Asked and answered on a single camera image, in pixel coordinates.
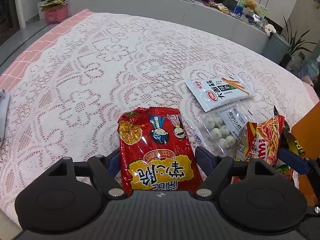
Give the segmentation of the grey trash bin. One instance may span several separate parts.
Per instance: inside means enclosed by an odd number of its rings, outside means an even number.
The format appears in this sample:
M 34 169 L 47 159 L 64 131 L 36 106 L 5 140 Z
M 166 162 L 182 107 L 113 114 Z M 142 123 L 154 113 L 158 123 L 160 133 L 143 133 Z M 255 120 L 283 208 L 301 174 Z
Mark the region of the grey trash bin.
M 263 48 L 262 55 L 274 63 L 280 64 L 290 47 L 291 45 L 284 36 L 278 33 L 270 33 L 269 40 Z

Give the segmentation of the red noodle snack bag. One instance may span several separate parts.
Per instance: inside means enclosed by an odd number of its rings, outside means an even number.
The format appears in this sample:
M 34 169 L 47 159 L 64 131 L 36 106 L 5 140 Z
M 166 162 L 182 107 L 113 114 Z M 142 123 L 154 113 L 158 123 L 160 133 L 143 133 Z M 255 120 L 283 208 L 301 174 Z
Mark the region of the red noodle snack bag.
M 170 107 L 139 107 L 118 120 L 121 183 L 134 190 L 189 191 L 203 180 L 183 126 Z

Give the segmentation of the brown teddy bear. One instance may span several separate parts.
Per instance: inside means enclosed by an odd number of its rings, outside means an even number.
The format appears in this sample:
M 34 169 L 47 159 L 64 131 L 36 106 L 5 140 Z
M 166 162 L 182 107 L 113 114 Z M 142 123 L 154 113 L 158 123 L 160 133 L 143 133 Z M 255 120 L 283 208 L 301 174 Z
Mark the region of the brown teddy bear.
M 255 1 L 253 1 L 253 0 L 246 0 L 245 3 L 244 3 L 244 7 L 247 10 L 255 11 L 255 9 L 257 7 L 257 3 Z

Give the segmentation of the clear yogurt hawthorn ball pack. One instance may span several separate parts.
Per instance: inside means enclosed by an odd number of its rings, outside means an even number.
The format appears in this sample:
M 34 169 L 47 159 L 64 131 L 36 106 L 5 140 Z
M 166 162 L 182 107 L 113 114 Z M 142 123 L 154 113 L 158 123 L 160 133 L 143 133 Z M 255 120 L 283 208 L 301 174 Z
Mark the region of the clear yogurt hawthorn ball pack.
M 254 115 L 240 101 L 188 118 L 202 147 L 213 155 L 232 158 L 236 158 L 239 133 L 249 121 L 254 121 Z

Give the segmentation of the pink storage basket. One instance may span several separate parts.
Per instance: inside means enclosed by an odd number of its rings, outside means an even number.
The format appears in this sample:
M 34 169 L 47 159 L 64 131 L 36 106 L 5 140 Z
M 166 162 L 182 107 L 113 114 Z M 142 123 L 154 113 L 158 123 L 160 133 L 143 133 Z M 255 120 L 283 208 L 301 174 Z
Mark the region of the pink storage basket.
M 45 22 L 48 24 L 60 23 L 68 15 L 68 7 L 67 5 L 59 5 L 54 7 L 53 9 L 48 9 L 44 12 Z

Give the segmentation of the black green snack packet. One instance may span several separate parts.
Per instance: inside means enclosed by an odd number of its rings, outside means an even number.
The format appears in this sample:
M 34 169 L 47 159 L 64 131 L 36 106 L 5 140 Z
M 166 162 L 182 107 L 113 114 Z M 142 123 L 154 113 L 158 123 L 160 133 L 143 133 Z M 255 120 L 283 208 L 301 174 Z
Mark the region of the black green snack packet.
M 280 115 L 276 107 L 273 107 L 274 117 L 278 122 L 279 130 L 279 150 L 277 153 L 278 158 L 281 161 L 286 159 L 291 160 L 293 155 L 298 157 L 304 157 L 305 150 L 296 137 L 291 133 L 291 128 L 285 120 L 285 117 Z

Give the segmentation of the white lace tablecloth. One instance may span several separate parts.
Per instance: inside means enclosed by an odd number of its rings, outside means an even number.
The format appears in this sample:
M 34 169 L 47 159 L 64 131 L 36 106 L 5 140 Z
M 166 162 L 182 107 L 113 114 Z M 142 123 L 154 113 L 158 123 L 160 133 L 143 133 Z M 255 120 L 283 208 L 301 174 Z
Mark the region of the white lace tablecloth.
M 75 161 L 119 145 L 117 121 L 137 107 L 201 106 L 188 80 L 239 76 L 255 91 L 244 105 L 290 125 L 318 97 L 267 58 L 225 38 L 146 17 L 83 10 L 48 31 L 1 75 L 10 93 L 1 146 L 1 210 L 14 222 L 17 195 L 64 156 Z

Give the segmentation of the white spicy strip packet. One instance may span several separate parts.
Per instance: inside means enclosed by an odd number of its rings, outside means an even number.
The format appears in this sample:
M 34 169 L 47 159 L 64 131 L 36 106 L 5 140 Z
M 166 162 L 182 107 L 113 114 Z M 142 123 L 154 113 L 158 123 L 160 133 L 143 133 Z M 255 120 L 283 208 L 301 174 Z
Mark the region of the white spicy strip packet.
M 239 76 L 189 80 L 185 84 L 206 113 L 223 105 L 255 96 L 254 90 Z

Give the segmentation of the blue water jug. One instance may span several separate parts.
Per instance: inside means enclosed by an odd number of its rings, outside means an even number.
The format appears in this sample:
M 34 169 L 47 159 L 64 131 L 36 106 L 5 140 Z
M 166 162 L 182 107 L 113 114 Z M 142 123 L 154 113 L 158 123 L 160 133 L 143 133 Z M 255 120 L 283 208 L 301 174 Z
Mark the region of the blue water jug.
M 308 77 L 311 81 L 315 81 L 319 76 L 319 56 L 314 59 L 307 57 L 303 62 L 298 72 L 300 79 Z

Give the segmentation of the grey TV console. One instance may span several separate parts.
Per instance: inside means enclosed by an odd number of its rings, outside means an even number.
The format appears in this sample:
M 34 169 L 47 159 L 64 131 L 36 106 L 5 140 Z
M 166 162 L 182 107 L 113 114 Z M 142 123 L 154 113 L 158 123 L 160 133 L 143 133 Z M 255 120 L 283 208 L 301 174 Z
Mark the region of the grey TV console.
M 168 21 L 223 37 L 262 53 L 267 34 L 201 2 L 187 0 L 68 0 L 68 14 L 82 10 L 127 14 Z

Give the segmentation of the orange cardboard box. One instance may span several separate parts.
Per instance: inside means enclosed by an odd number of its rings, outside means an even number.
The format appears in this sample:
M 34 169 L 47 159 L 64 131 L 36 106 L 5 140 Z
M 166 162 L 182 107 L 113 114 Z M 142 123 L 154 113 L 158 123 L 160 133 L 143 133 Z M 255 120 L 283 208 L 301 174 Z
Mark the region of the orange cardboard box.
M 303 158 L 315 160 L 319 157 L 319 108 L 320 102 L 292 128 L 292 134 L 304 148 Z M 306 197 L 308 205 L 314 206 L 318 202 L 307 175 L 299 175 L 299 190 Z

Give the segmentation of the potted snake plant right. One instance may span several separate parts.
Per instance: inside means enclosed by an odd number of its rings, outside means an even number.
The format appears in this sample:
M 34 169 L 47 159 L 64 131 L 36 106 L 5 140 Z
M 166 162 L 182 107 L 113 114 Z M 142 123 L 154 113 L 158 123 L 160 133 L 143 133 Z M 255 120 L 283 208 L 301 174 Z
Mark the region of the potted snake plant right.
M 283 59 L 279 64 L 283 68 L 285 68 L 289 64 L 295 52 L 300 50 L 311 52 L 310 49 L 304 47 L 306 44 L 314 44 L 314 45 L 317 44 L 317 42 L 310 42 L 310 41 L 304 40 L 304 36 L 308 34 L 310 30 L 305 31 L 304 33 L 302 33 L 302 35 L 300 35 L 300 37 L 298 37 L 297 31 L 295 31 L 295 33 L 293 34 L 293 29 L 292 29 L 292 24 L 290 19 L 285 20 L 284 18 L 284 22 L 285 22 L 285 29 L 287 31 L 287 37 L 285 38 L 285 40 L 289 43 L 290 47 L 285 53 Z

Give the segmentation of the red clear braised meat pack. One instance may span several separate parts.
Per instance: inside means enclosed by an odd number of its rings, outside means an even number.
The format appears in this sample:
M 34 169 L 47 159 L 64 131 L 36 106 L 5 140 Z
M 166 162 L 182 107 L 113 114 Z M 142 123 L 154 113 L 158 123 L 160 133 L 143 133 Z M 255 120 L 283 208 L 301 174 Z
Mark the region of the red clear braised meat pack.
M 280 165 L 276 170 L 299 189 L 299 174 L 286 164 Z

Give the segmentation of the red MiMi shrimp stick bag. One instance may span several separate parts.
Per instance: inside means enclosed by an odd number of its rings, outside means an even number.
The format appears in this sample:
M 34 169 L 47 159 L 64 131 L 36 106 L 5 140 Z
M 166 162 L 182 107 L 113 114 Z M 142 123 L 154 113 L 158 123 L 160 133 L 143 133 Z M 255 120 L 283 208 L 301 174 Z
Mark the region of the red MiMi shrimp stick bag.
M 235 159 L 260 158 L 271 166 L 276 165 L 284 123 L 285 117 L 279 114 L 260 124 L 247 122 L 239 132 Z

